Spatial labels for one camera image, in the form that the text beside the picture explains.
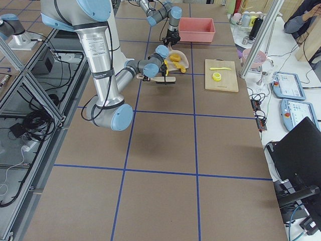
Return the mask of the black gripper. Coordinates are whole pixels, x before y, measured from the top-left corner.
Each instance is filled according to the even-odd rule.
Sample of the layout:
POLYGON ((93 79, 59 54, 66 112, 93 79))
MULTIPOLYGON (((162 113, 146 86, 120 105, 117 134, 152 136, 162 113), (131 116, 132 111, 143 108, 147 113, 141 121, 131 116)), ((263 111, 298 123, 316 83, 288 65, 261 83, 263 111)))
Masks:
POLYGON ((162 66, 160 67, 160 72, 161 72, 162 76, 165 76, 165 65, 164 65, 164 62, 162 64, 162 66))
POLYGON ((178 30, 170 31, 167 30, 167 35, 164 38, 164 43, 177 43, 181 40, 178 30))

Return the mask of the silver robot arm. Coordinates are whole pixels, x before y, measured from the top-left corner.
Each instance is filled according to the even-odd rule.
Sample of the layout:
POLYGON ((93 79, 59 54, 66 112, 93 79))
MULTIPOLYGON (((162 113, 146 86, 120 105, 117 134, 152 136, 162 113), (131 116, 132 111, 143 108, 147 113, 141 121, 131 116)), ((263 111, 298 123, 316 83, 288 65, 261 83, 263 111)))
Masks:
POLYGON ((155 26, 163 20, 168 20, 167 35, 163 38, 159 38, 165 46, 169 44, 175 45, 180 41, 179 35, 179 23, 182 17, 182 9, 174 6, 171 1, 160 2, 161 7, 159 9, 152 8, 149 3, 153 1, 133 1, 136 6, 141 7, 146 14, 146 20, 151 27, 155 26))
POLYGON ((121 91, 141 73, 155 77, 165 69, 169 50, 159 45, 147 60, 129 60, 119 74, 113 68, 113 39, 107 37, 111 1, 41 1, 42 21, 48 27, 75 32, 87 58, 97 94, 82 110, 82 117, 98 127, 123 131, 131 124, 132 107, 121 91))

